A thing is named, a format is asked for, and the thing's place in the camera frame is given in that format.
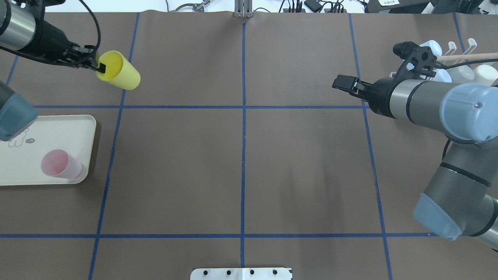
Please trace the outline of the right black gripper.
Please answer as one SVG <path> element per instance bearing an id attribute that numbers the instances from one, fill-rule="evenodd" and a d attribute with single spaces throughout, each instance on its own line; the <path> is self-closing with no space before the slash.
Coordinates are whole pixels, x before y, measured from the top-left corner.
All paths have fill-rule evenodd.
<path id="1" fill-rule="evenodd" d="M 331 87 L 347 92 L 349 95 L 367 101 L 370 109 L 381 116 L 393 118 L 391 113 L 391 96 L 397 84 L 394 78 L 382 78 L 370 84 L 361 81 L 358 77 L 338 75 Z"/>

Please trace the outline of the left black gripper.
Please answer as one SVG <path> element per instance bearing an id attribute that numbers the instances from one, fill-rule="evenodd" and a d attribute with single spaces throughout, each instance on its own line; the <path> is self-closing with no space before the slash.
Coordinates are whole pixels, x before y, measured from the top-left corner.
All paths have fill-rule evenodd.
<path id="1" fill-rule="evenodd" d="M 52 65 L 77 65 L 101 74 L 106 71 L 106 65 L 99 61 L 98 46 L 79 47 L 69 41 L 62 30 L 40 19 L 35 20 L 35 33 L 30 41 L 30 58 Z"/>

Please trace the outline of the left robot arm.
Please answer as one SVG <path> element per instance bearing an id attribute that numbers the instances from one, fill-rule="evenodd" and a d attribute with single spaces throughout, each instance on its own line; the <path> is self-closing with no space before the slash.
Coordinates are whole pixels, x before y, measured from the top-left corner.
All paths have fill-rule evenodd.
<path id="1" fill-rule="evenodd" d="M 107 73 L 109 67 L 98 59 L 101 30 L 96 16 L 81 1 L 93 19 L 97 31 L 96 45 L 80 46 L 71 42 L 64 32 L 45 21 L 46 7 L 62 5 L 63 0 L 2 0 L 1 49 L 35 62 L 91 69 Z M 38 118 L 36 109 L 21 94 L 4 82 L 0 85 L 0 138 L 8 142 L 25 131 Z"/>

